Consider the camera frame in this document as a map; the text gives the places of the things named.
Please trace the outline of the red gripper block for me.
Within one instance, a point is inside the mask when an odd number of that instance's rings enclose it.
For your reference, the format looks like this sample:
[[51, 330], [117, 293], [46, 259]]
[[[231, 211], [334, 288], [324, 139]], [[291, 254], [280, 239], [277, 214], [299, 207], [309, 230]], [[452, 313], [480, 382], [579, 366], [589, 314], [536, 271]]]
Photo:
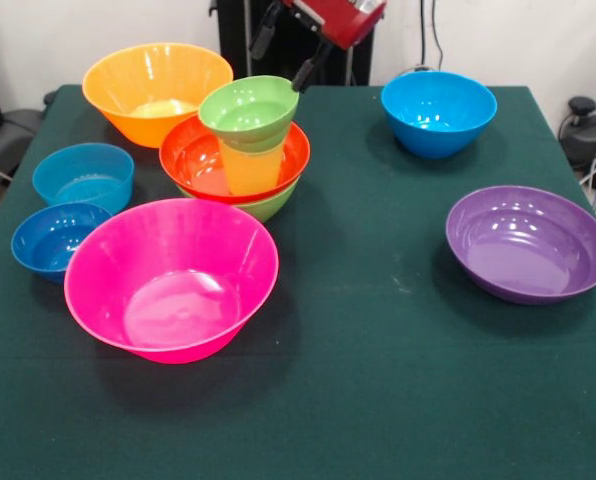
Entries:
[[252, 36], [249, 52], [253, 60], [260, 60], [275, 34], [275, 25], [282, 12], [282, 5], [307, 28], [328, 42], [320, 42], [301, 65], [291, 87], [294, 92], [305, 93], [312, 85], [327, 85], [326, 62], [333, 44], [349, 49], [360, 43], [384, 17], [385, 0], [348, 1], [272, 1]]

